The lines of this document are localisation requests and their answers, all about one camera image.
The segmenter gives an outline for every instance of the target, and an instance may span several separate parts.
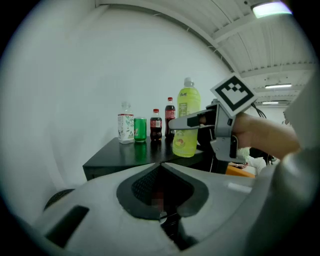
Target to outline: ceiling light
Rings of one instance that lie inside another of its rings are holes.
[[[279,102],[277,102],[277,101],[266,101],[266,102],[262,102],[262,104],[265,104],[265,105],[273,105],[273,104],[278,104]]]
[[[273,85],[266,85],[266,89],[274,89],[274,88],[284,88],[284,87],[291,87],[291,83],[286,83],[286,84],[273,84]]]
[[[251,7],[254,15],[259,19],[276,14],[292,14],[283,2],[268,2]]]

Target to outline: curved white wall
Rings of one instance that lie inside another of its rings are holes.
[[[82,165],[117,136],[121,101],[137,116],[159,108],[164,118],[167,97],[176,101],[192,77],[205,108],[209,89],[229,74],[198,38],[161,17],[81,2],[30,17],[1,71],[0,182],[29,223],[56,191],[86,182]]]

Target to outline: green can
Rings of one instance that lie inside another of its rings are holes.
[[[147,138],[147,119],[144,117],[134,118],[134,140],[145,142]]]

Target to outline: white bottle cap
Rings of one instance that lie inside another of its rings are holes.
[[[192,81],[191,77],[186,77],[184,79],[184,86],[185,87],[193,87],[195,83]]]

